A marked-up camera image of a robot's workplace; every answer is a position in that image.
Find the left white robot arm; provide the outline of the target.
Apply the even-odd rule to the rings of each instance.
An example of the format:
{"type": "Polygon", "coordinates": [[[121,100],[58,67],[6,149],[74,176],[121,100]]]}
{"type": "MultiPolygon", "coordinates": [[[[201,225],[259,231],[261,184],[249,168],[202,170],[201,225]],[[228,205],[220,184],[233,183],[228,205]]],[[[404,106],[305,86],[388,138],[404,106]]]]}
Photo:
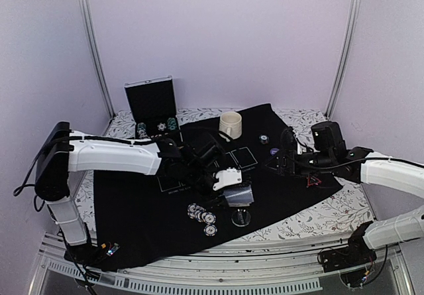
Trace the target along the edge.
{"type": "Polygon", "coordinates": [[[115,243],[93,245],[89,229],[80,217],[68,186],[71,172],[102,170],[135,172],[145,176],[174,178],[202,194],[214,196],[229,186],[242,182],[236,168],[212,169],[216,160],[225,155],[223,147],[205,129],[196,145],[176,142],[171,131],[146,139],[119,139],[88,135],[70,128],[61,121],[56,124],[34,157],[28,170],[35,173],[33,183],[26,175],[13,190],[18,196],[25,188],[34,188],[60,228],[66,247],[66,258],[81,265],[96,265],[117,250],[115,243]]]}

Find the blue patterned card deck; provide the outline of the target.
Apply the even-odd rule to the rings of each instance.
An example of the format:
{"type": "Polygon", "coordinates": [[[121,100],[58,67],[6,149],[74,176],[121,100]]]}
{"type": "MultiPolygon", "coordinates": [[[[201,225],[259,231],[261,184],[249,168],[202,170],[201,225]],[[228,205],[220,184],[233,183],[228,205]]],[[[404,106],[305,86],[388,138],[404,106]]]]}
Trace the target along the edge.
{"type": "Polygon", "coordinates": [[[223,190],[223,195],[229,207],[246,207],[254,202],[250,184],[227,188],[223,190]]]}

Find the teal chip stack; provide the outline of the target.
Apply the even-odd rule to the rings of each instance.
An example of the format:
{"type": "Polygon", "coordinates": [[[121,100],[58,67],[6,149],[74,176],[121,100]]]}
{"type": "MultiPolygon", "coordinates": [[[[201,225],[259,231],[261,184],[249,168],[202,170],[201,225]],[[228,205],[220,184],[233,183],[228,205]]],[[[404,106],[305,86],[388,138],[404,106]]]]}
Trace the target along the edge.
{"type": "Polygon", "coordinates": [[[269,143],[269,137],[267,135],[260,135],[259,140],[260,140],[260,143],[263,145],[269,143]]]}

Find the blue white chip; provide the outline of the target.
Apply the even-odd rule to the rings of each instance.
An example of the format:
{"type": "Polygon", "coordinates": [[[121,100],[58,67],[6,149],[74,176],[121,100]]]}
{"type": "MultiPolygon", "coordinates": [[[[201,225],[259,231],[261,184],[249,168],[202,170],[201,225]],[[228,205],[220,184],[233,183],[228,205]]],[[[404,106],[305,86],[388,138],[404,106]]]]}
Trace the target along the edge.
{"type": "Polygon", "coordinates": [[[201,218],[202,222],[209,224],[209,225],[214,224],[216,222],[216,216],[211,212],[203,212],[200,215],[200,218],[201,218]]]}
{"type": "Polygon", "coordinates": [[[213,224],[206,225],[203,232],[208,237],[215,236],[217,234],[217,227],[213,224]]]}

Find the white poker chip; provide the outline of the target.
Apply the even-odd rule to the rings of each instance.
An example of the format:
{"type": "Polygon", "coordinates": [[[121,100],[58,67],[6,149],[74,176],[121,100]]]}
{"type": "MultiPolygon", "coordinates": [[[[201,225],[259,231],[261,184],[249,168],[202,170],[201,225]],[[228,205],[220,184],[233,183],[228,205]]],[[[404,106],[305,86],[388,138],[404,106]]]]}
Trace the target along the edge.
{"type": "Polygon", "coordinates": [[[164,131],[166,129],[166,124],[165,123],[159,123],[157,126],[159,131],[164,131]]]}

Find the aluminium poker chip case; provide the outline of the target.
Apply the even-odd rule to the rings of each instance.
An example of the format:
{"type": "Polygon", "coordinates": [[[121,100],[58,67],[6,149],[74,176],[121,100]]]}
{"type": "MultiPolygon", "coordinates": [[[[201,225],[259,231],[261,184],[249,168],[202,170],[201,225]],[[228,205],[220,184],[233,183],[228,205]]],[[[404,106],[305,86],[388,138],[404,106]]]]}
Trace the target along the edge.
{"type": "Polygon", "coordinates": [[[182,141],[181,134],[177,132],[180,126],[171,76],[126,83],[124,89],[135,122],[136,139],[167,135],[177,143],[182,141]],[[167,129],[167,120],[170,117],[174,117],[178,124],[174,131],[167,129]],[[158,130],[159,123],[166,124],[164,131],[158,130]]]}

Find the purple small blind button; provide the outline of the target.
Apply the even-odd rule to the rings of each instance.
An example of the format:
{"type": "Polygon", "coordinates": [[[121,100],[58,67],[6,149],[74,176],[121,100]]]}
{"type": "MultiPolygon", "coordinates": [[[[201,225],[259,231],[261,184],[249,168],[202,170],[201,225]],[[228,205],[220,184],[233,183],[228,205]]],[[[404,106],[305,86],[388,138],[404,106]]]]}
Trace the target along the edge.
{"type": "Polygon", "coordinates": [[[274,156],[279,151],[279,148],[271,148],[270,149],[270,155],[274,156]]]}

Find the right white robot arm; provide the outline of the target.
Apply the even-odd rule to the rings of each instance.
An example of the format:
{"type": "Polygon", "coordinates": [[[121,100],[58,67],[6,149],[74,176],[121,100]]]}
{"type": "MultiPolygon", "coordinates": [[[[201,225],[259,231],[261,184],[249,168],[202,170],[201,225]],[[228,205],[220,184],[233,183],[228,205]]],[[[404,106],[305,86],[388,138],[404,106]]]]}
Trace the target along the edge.
{"type": "MultiPolygon", "coordinates": [[[[324,121],[312,126],[314,147],[303,146],[291,127],[282,131],[280,147],[264,163],[280,176],[305,178],[307,186],[317,186],[324,174],[332,174],[357,184],[374,184],[423,197],[423,165],[392,158],[370,148],[348,149],[339,124],[324,121]]],[[[375,250],[393,243],[423,237],[423,208],[383,221],[361,224],[348,238],[346,247],[323,251],[318,261],[325,272],[350,268],[376,260],[375,250]]]]}

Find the clear black dealer button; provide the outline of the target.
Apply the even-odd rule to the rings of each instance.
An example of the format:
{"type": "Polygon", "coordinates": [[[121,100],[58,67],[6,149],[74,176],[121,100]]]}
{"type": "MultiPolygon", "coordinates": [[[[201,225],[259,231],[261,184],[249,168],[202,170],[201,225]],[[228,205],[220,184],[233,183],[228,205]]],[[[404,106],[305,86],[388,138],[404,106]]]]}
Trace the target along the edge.
{"type": "Polygon", "coordinates": [[[237,209],[232,213],[231,221],[237,227],[246,227],[250,224],[251,215],[246,209],[237,209]]]}

